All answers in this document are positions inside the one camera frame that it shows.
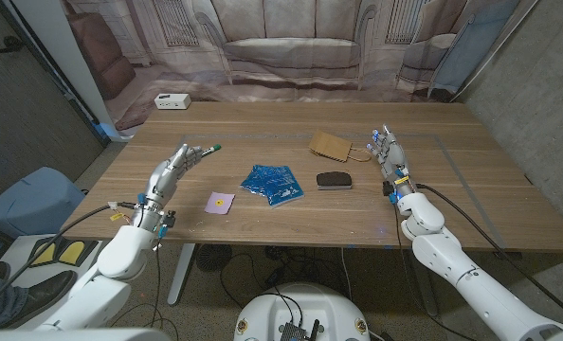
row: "couch image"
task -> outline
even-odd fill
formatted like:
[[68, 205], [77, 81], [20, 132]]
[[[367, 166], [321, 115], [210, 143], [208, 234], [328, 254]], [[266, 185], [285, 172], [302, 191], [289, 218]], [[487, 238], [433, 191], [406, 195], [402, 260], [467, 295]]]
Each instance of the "couch image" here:
[[310, 83], [364, 76], [376, 0], [192, 0], [233, 76]]

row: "wooden table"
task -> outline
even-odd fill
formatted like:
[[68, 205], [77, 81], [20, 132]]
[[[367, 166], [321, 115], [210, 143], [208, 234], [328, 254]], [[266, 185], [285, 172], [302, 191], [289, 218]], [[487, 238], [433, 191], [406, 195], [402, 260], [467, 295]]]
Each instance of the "wooden table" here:
[[[166, 207], [176, 210], [178, 219], [166, 239], [395, 248], [395, 217], [381, 191], [380, 166], [340, 163], [308, 149], [316, 129], [363, 147], [384, 122], [404, 147], [413, 178], [457, 203], [501, 246], [563, 252], [562, 217], [462, 104], [195, 102], [186, 111], [155, 111], [69, 221], [107, 201], [135, 202], [154, 167], [179, 143], [204, 148], [220, 143], [221, 151], [179, 182]], [[304, 198], [272, 209], [265, 198], [240, 188], [256, 164], [289, 166]], [[316, 175], [325, 171], [348, 172], [353, 188], [318, 190]], [[228, 215], [204, 212], [213, 191], [236, 194]], [[426, 195], [464, 249], [492, 249], [452, 207]], [[111, 239], [123, 220], [111, 222], [110, 215], [90, 218], [66, 237]]]

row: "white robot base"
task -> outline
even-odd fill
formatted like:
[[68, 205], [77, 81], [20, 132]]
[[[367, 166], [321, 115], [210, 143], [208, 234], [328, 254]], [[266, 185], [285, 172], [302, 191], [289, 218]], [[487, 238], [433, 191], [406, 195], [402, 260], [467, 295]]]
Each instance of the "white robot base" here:
[[[252, 299], [242, 310], [235, 325], [234, 341], [300, 340], [296, 333], [290, 335], [286, 328], [296, 330], [303, 339], [306, 336], [316, 341], [370, 341], [364, 314], [338, 292], [304, 282], [283, 284], [278, 290], [300, 305], [302, 324], [299, 326], [299, 307], [286, 299], [292, 310], [293, 317], [290, 316], [283, 299], [272, 288]], [[291, 318], [294, 322], [292, 325], [299, 329], [286, 325]], [[313, 338], [316, 320], [319, 321], [319, 328], [317, 337]]]

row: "blue chair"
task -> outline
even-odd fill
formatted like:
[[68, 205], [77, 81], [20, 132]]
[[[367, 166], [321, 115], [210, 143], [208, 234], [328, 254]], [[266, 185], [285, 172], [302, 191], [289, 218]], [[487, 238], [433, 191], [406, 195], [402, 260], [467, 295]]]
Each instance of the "blue chair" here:
[[0, 232], [57, 233], [85, 195], [57, 170], [42, 167], [0, 195]]

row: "purple card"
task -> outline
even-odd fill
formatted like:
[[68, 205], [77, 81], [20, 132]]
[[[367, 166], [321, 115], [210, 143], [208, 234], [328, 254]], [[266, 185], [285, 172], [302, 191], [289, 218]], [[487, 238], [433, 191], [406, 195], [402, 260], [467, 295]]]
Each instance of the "purple card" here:
[[214, 214], [227, 214], [231, 208], [235, 194], [213, 192], [210, 195], [205, 211]]

